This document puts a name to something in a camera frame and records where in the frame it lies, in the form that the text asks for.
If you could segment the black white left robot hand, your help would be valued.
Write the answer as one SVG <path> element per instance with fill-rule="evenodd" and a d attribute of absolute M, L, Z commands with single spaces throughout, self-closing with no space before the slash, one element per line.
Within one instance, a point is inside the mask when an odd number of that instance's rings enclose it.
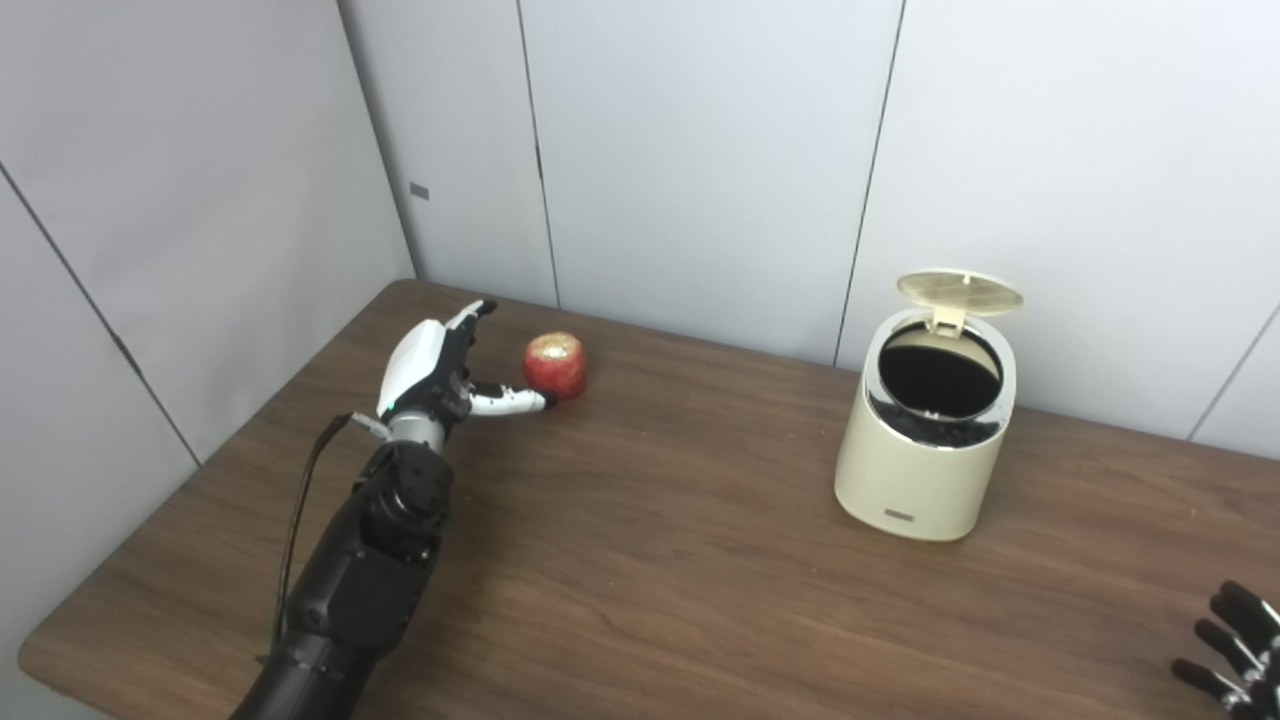
<path fill-rule="evenodd" d="M 474 380 L 468 354 L 476 343 L 480 319 L 497 302 L 480 299 L 448 322 L 426 319 L 396 346 L 381 379 L 378 418 L 389 424 L 406 413 L 424 414 L 445 427 L 470 416 L 511 416 L 541 413 L 559 402 L 549 389 L 513 388 Z"/>

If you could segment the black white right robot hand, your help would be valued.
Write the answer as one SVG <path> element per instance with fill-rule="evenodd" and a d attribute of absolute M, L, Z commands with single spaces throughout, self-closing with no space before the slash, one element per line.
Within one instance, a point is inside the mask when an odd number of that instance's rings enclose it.
<path fill-rule="evenodd" d="M 1230 719 L 1279 717 L 1279 615 L 1251 588 L 1225 580 L 1210 598 L 1217 618 L 1194 623 L 1196 637 L 1217 653 L 1233 678 L 1188 659 L 1170 662 L 1181 684 L 1210 697 Z"/>

